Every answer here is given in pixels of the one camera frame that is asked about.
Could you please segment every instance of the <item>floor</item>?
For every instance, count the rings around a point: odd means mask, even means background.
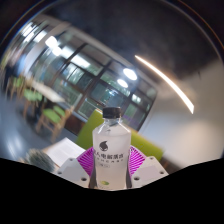
[[[29,149],[41,150],[52,144],[48,129],[42,128],[40,134],[36,133],[31,111],[28,111],[26,119],[23,118],[23,105],[24,100],[16,101],[16,95],[10,100],[0,91],[0,158],[18,161],[26,156]],[[63,129],[56,142],[65,137],[76,140],[73,133]]]

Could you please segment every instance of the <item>window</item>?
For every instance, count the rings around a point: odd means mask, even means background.
[[[61,95],[65,99],[65,101],[70,105],[76,106],[82,97],[82,94],[80,92],[78,92],[77,90],[72,88],[72,86],[69,85],[68,82],[66,82],[60,78],[56,79],[56,81],[53,85],[53,89],[59,95]]]
[[[102,66],[100,66],[100,64],[98,64],[97,62],[82,53],[79,53],[75,57],[73,57],[71,62],[87,70],[95,76],[97,76],[102,69]]]
[[[70,63],[63,71],[62,71],[62,76],[65,78],[65,79],[68,79],[71,74],[75,71],[77,67]]]
[[[91,57],[94,58],[97,62],[101,63],[102,65],[106,65],[110,61],[110,57],[102,53],[101,51],[97,50],[96,48],[87,45],[82,49],[82,52]]]
[[[120,107],[124,98],[115,90],[109,89],[103,83],[98,83],[91,92],[91,97],[107,107]]]
[[[149,85],[146,81],[141,80],[139,82],[139,86],[138,88],[146,94],[146,96],[148,96],[149,98],[151,98],[152,100],[155,99],[156,97],[156,90]]]
[[[125,96],[129,96],[130,95],[130,90],[128,90],[127,88],[122,87],[121,85],[119,85],[118,82],[117,82],[118,78],[119,78],[118,76],[116,77],[116,75],[112,74],[109,71],[105,72],[102,75],[102,77],[101,77],[101,79],[103,81],[105,81],[109,85],[113,86],[115,89],[119,90]]]
[[[79,79],[83,76],[85,72],[79,68],[76,67],[76,69],[73,71],[73,73],[69,76],[69,81],[73,84],[77,84]]]
[[[146,114],[143,111],[133,104],[130,104],[126,109],[122,119],[126,125],[132,127],[133,129],[138,129],[145,116]]]
[[[96,102],[94,102],[93,100],[86,98],[85,101],[83,102],[82,106],[78,110],[78,112],[83,117],[88,119],[95,109],[102,110],[103,107],[101,105],[97,104]]]
[[[31,72],[36,80],[43,81],[48,85],[64,63],[64,58],[55,56],[48,48],[34,63]]]
[[[141,106],[144,110],[148,111],[152,105],[152,100],[147,98],[143,93],[140,91],[136,91],[132,95],[132,101]]]
[[[85,74],[83,75],[80,80],[77,83],[77,86],[81,89],[81,90],[86,90],[86,88],[89,86],[89,84],[92,82],[92,77]]]

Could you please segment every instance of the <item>chair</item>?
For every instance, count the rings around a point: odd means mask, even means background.
[[[43,125],[52,132],[51,142],[55,142],[73,110],[74,106],[65,111],[58,106],[55,106],[53,110],[50,108],[44,109],[36,126],[37,133],[39,133],[40,128]]]
[[[9,81],[6,87],[6,95],[8,93],[8,90],[10,89],[10,92],[11,92],[10,100],[12,100],[13,94],[15,92],[17,93],[17,97],[20,96],[22,88],[23,88],[24,80],[25,78],[22,76],[19,76],[18,78],[16,77],[9,78]]]
[[[24,90],[24,98],[25,98],[25,105],[23,109],[23,117],[26,118],[27,110],[29,106],[32,107],[32,115],[34,116],[35,107],[38,107],[38,102],[42,100],[42,95],[38,92],[25,89]]]
[[[20,91],[18,98],[21,100],[22,97],[25,98],[25,104],[23,109],[23,117],[26,118],[27,110],[31,106],[32,107],[32,115],[34,116],[35,107],[39,106],[39,102],[42,100],[42,94],[35,90],[31,90],[31,80],[27,80],[24,78],[24,82]]]
[[[75,143],[83,149],[91,148],[93,146],[92,132],[103,122],[102,112],[98,109],[94,110],[86,124],[79,132]],[[146,156],[154,156],[158,161],[160,161],[163,155],[162,149],[149,142],[134,129],[130,127],[129,129],[131,130],[131,145],[139,149]]]

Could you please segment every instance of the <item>plastic water bottle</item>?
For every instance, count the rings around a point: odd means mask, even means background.
[[[103,108],[104,123],[93,130],[96,182],[101,190],[126,188],[131,131],[122,124],[119,107]]]

